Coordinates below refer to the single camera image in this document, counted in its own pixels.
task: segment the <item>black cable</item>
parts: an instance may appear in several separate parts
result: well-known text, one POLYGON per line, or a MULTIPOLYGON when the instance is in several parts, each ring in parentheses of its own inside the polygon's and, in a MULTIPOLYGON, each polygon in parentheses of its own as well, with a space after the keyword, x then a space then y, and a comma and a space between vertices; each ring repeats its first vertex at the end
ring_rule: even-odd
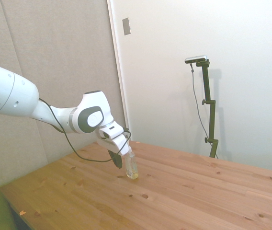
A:
POLYGON ((42 102, 44 102, 44 103, 49 107, 49 109, 51 110, 51 113, 52 113, 53 117, 55 118, 55 120, 57 121, 57 123, 59 124, 59 126, 62 128, 63 133, 65 134, 65 137, 66 137, 66 139, 67 139, 67 141, 68 141, 70 147, 72 148, 72 150, 74 151, 74 153, 75 153, 79 158, 81 158, 81 159, 83 159, 83 160, 86 160, 86 161, 93 161, 93 162, 109 162, 109 161, 113 160, 113 159, 121 152, 121 150, 123 149, 123 147, 127 144, 127 142, 129 141, 129 139, 130 139, 131 136, 132 136, 132 134, 131 134, 130 131, 125 131, 126 133, 129 133, 130 136, 127 138, 127 140, 125 141, 125 143, 124 143, 124 145, 121 147, 121 149, 120 149, 120 150, 119 150, 112 158, 110 158, 109 160, 106 160, 106 161, 99 161, 99 160, 91 160, 91 159, 83 158, 83 157, 81 157, 81 156, 75 151, 75 149, 73 148, 73 146, 72 146, 72 144, 70 143, 70 140, 69 140, 69 138, 68 138, 68 136, 67 136, 67 133, 66 133, 65 130, 64 130, 64 127, 60 124, 60 122, 59 122, 58 119, 56 118, 56 116, 55 116, 55 114, 54 114, 54 112, 53 112, 51 106, 50 106, 46 101, 42 100, 41 98, 39 98, 39 100, 42 101, 42 102))
MULTIPOLYGON (((193 70, 193 64, 190 63, 190 66, 191 66, 191 68, 192 68, 192 74, 193 74, 193 72, 194 72, 194 70, 193 70)), ((193 94, 194 94, 194 98, 195 98, 195 103, 196 103, 196 105, 197 105, 198 116, 199 116, 199 119, 200 119, 202 128, 203 128, 203 130, 204 130, 204 132, 205 132, 205 134, 206 134, 206 138, 208 139, 208 135, 207 135, 206 129, 204 128, 204 125, 203 125, 203 123, 202 123, 202 119, 201 119, 201 117, 200 117, 200 112, 199 112, 199 105, 198 105, 197 96, 195 95, 195 90, 194 90, 194 76, 193 76, 193 94)))

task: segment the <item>green metal stand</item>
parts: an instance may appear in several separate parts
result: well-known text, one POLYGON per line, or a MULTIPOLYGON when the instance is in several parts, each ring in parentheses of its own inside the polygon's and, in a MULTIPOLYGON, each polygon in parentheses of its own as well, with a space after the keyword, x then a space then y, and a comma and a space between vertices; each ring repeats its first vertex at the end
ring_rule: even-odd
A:
POLYGON ((211 153, 210 153, 209 157, 215 158, 217 146, 218 146, 218 140, 214 139, 216 101, 211 100, 211 94, 210 94, 210 90, 209 90, 209 80, 208 80, 209 64, 210 64, 210 62, 207 59, 206 61, 197 62, 196 66, 202 67, 202 73, 203 73, 205 100, 202 101, 202 104, 209 104, 210 105, 209 132, 208 132, 208 139, 205 138, 205 143, 209 142, 212 144, 211 153))

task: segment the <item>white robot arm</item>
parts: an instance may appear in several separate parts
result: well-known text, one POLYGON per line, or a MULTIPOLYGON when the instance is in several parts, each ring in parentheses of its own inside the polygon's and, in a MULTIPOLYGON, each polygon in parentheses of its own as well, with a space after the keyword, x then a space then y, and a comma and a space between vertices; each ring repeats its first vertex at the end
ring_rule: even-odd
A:
POLYGON ((97 142, 109 151, 124 156, 131 151, 123 135, 124 129, 111 114, 101 91, 87 92, 77 107, 56 108, 39 99, 37 87, 24 77, 0 67, 0 114, 30 117, 46 122, 66 133, 96 131, 97 142))

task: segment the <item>plastic bottle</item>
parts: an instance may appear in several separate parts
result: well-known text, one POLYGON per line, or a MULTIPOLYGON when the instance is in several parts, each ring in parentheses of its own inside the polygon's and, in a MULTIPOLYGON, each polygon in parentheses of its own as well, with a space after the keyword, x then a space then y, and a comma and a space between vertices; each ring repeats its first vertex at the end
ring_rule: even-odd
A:
POLYGON ((125 169, 126 175, 131 179, 136 179, 138 177, 137 163, 135 160, 135 154, 132 148, 129 146, 129 152, 125 154, 125 169))

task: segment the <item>wooden tabletop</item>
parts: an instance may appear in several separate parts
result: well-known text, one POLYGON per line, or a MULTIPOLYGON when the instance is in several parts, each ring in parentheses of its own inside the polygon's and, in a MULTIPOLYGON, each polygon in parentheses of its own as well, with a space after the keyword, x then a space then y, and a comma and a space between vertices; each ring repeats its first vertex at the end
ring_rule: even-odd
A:
MULTIPOLYGON (((0 190, 37 230, 272 230, 272 171, 130 144, 136 180, 70 154, 0 190)), ((109 158, 97 143, 78 153, 109 158)))

